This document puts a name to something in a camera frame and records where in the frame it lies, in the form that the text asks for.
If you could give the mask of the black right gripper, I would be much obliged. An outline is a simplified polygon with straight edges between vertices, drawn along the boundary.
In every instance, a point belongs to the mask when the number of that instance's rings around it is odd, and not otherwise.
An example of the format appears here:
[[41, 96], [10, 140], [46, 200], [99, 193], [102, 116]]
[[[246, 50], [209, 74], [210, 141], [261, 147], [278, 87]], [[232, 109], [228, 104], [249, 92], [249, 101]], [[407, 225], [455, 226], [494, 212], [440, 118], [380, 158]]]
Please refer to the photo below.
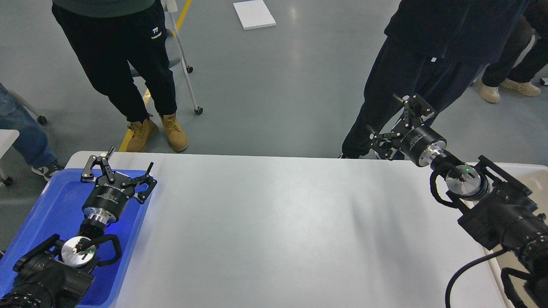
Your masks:
[[[370, 125], [366, 125], [369, 132], [367, 142], [370, 149], [374, 151], [378, 160], [405, 160], [405, 156], [416, 166], [428, 166], [444, 152], [447, 140], [430, 127], [424, 125], [427, 120], [435, 118], [438, 112], [427, 103], [422, 96], [414, 94], [407, 99], [402, 99], [393, 94], [396, 100], [403, 103], [404, 110], [399, 120], [393, 127], [395, 134], [403, 134], [409, 131], [401, 140], [400, 149], [394, 149], [392, 141], [386, 138], [376, 139], [378, 131]], [[388, 155], [380, 154], [374, 150], [377, 146], [382, 150], [389, 150]]]

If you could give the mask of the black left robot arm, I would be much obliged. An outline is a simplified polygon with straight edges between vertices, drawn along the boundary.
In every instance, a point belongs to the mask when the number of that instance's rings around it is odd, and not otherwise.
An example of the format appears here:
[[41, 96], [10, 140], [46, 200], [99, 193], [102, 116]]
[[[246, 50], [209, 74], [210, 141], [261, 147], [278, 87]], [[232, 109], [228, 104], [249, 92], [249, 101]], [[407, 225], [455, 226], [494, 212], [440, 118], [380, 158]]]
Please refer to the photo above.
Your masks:
[[114, 152], [53, 176], [1, 260], [3, 308], [107, 308], [125, 276], [149, 196], [147, 170], [113, 170]]

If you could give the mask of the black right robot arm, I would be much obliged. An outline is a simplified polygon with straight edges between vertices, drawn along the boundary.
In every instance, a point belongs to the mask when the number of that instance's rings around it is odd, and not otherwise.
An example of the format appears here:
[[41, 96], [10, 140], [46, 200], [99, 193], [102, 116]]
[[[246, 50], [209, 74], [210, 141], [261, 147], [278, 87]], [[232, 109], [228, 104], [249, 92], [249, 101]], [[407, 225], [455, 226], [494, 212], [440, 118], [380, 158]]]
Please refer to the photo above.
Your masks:
[[501, 250], [464, 265], [450, 279], [445, 291], [445, 306], [450, 307], [450, 294], [456, 279], [474, 265], [512, 251], [526, 269], [501, 269], [505, 296], [516, 308], [525, 303], [518, 295], [511, 276], [524, 280], [524, 289], [540, 308], [545, 308], [547, 295], [548, 228], [544, 213], [536, 214], [537, 204], [530, 199], [532, 191], [494, 162], [480, 156], [469, 165], [447, 149], [444, 137], [426, 123], [437, 111], [415, 94], [400, 99], [404, 110], [390, 132], [381, 134], [367, 126], [369, 146], [381, 159], [392, 160], [402, 152], [418, 167], [429, 166], [432, 196], [450, 208], [460, 210], [458, 224], [482, 247]]

